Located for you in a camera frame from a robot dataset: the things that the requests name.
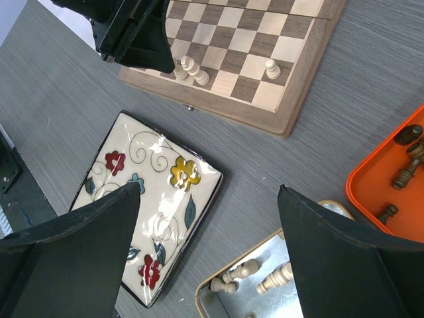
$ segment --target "floral plate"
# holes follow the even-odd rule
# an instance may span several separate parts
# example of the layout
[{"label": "floral plate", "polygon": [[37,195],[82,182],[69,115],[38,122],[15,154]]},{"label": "floral plate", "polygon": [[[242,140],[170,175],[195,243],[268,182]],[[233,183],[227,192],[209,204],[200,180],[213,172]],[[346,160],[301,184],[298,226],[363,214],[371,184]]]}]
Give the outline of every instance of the floral plate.
[{"label": "floral plate", "polygon": [[195,152],[121,112],[71,210],[128,182],[140,184],[140,212],[122,281],[149,308],[205,216],[222,179],[223,173]]}]

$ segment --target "flower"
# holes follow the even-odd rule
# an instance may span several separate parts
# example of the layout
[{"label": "flower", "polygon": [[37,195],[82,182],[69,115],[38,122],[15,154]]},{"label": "flower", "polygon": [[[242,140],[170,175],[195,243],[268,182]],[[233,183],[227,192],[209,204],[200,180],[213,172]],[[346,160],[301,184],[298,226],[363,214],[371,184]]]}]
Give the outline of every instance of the flower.
[{"label": "flower", "polygon": [[140,194],[143,194],[144,192],[146,192],[146,189],[144,188],[144,180],[142,178],[138,177],[138,174],[132,174],[131,180],[128,180],[128,184],[130,182],[138,182],[138,184],[140,185]]},{"label": "flower", "polygon": [[160,277],[159,265],[160,263],[157,260],[153,261],[150,255],[144,257],[144,265],[138,268],[138,274],[142,276],[141,286],[148,286],[151,290],[154,289]]},{"label": "flower", "polygon": [[175,166],[171,168],[172,178],[170,183],[174,187],[184,189],[187,192],[192,184],[200,182],[200,174],[194,161],[187,161],[183,157],[178,157]]},{"label": "flower", "polygon": [[125,154],[117,151],[105,155],[106,168],[112,171],[112,176],[116,176],[118,171],[124,169]]}]

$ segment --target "table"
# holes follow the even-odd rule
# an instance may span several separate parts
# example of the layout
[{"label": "table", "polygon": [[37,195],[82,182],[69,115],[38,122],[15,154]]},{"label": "table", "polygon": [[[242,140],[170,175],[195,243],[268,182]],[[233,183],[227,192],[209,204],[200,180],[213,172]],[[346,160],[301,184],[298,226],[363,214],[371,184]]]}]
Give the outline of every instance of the table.
[{"label": "table", "polygon": [[314,200],[344,194],[350,171],[424,101],[424,4],[348,0],[287,140],[127,87],[39,3],[0,47],[0,123],[57,214],[65,213],[114,118],[132,111],[220,162],[227,182],[164,297],[123,318],[198,317],[198,283],[280,227],[284,183]]}]

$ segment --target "chessboard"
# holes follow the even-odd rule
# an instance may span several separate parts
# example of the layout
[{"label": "chessboard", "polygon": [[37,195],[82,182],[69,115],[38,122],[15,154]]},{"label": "chessboard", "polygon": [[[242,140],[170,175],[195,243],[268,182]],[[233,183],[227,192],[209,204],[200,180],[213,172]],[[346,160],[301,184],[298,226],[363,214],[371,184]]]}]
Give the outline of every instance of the chessboard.
[{"label": "chessboard", "polygon": [[[123,68],[120,79],[287,137],[345,0],[170,1],[166,35],[180,64],[189,56],[207,72],[193,76]],[[265,61],[281,75],[270,79]]]}]

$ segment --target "orange tray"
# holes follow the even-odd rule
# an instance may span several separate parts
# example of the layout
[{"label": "orange tray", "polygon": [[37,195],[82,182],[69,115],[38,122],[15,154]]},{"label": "orange tray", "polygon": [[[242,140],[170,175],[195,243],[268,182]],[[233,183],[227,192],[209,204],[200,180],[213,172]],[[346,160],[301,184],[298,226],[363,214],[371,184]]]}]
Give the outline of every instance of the orange tray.
[{"label": "orange tray", "polygon": [[[352,171],[346,182],[346,194],[350,202],[385,233],[424,242],[424,167],[418,167],[405,189],[392,187],[399,169],[409,162],[408,146],[396,144],[393,138],[412,124],[424,126],[424,104]],[[399,212],[390,217],[385,226],[375,215],[389,203],[396,205]]]}]

